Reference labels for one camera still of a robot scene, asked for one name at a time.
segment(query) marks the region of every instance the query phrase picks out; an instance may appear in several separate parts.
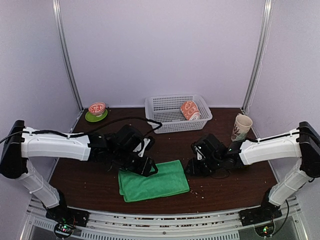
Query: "towel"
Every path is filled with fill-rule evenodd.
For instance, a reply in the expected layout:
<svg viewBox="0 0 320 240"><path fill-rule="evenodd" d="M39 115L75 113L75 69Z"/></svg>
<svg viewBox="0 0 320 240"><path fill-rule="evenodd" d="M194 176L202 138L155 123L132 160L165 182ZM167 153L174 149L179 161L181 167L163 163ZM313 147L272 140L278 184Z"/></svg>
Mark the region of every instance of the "towel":
<svg viewBox="0 0 320 240"><path fill-rule="evenodd" d="M180 160L156 164L158 173L148 177L119 171L120 195L127 203L168 197L189 192L189 184Z"/></svg>
<svg viewBox="0 0 320 240"><path fill-rule="evenodd" d="M186 101L182 104L180 110L188 121L200 119L200 111L194 101Z"/></svg>

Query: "table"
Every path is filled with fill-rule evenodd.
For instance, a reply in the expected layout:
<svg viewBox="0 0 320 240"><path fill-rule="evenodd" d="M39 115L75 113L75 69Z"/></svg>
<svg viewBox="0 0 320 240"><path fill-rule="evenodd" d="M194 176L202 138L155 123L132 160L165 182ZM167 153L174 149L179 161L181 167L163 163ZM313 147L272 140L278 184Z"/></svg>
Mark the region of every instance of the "table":
<svg viewBox="0 0 320 240"><path fill-rule="evenodd" d="M205 134L212 133L226 146L231 143L230 135L238 108L211 108L212 120L202 130L152 133L155 144L145 154L163 163L181 160L186 166L194 157L191 144ZM108 121L122 117L145 117L144 108L110 108L108 116L98 123L85 120L85 112L80 117L74 133L92 130ZM100 130L101 133L118 131L124 124L132 124L142 133L151 129L146 122L126 120ZM226 173L218 172L221 178ZM81 162L61 158L54 170L50 184L61 190L69 206L88 210L133 214L183 214L204 213L251 207L259 205L264 192L277 183L267 161L231 171L228 178L187 177L190 192L170 197L150 199L140 202L124 201L119 194L118 171L107 172L104 163Z"/></svg>

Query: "white wall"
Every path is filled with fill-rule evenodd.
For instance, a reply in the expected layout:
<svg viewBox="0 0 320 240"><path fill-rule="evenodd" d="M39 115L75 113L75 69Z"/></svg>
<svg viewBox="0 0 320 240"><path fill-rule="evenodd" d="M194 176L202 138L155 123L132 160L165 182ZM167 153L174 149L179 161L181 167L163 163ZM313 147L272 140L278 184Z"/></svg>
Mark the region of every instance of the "white wall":
<svg viewBox="0 0 320 240"><path fill-rule="evenodd" d="M249 115L260 137L289 131L308 121L320 133L320 1L276 0L267 49ZM272 161L283 178L296 159ZM298 200L311 233L319 239L319 179Z"/></svg>
<svg viewBox="0 0 320 240"><path fill-rule="evenodd" d="M242 106L264 3L61 1L83 105L142 107L146 97L197 93L209 106Z"/></svg>
<svg viewBox="0 0 320 240"><path fill-rule="evenodd" d="M68 132L78 109L63 62L52 1L1 0L0 23L0 139L18 119L30 127ZM37 158L32 162L48 177L54 160ZM16 181L0 175L1 239L18 239L30 197Z"/></svg>

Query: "robotic arm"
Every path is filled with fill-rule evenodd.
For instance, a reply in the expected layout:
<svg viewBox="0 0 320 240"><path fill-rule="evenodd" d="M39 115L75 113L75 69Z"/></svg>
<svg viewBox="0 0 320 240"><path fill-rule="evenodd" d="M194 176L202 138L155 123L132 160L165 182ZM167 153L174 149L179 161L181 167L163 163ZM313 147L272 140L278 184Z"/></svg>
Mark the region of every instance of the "robotic arm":
<svg viewBox="0 0 320 240"><path fill-rule="evenodd" d="M14 123L3 147L0 173L20 182L41 200L47 218L58 222L57 231L68 234L75 225L85 227L89 213L67 207L61 191L52 187L34 168L30 157L59 157L79 161L104 162L148 177L158 169L153 159L144 156L154 139L145 138L136 128L125 125L117 133L68 134L25 127Z"/></svg>
<svg viewBox="0 0 320 240"><path fill-rule="evenodd" d="M281 217L279 208L285 200L308 181L320 177L320 136L308 122L301 122L298 128L281 135L236 141L229 147L208 134L191 147L197 157L189 161L185 172L195 176L208 176L218 169L241 168L266 160L299 158L285 178L265 193L260 207L239 213L243 226Z"/></svg>

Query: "basket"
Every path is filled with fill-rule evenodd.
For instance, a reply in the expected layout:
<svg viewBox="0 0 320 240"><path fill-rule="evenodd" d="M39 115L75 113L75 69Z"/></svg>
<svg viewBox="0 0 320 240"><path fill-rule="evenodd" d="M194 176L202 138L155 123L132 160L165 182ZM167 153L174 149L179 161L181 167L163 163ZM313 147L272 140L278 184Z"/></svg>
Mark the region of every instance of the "basket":
<svg viewBox="0 0 320 240"><path fill-rule="evenodd" d="M200 111L200 119L186 120L180 107L186 101L194 101ZM154 96L145 99L145 116L147 119L156 120L163 125L155 130L156 134L192 131L203 129L207 121L212 119L211 111L205 100L196 94ZM152 128L158 125L149 122Z"/></svg>

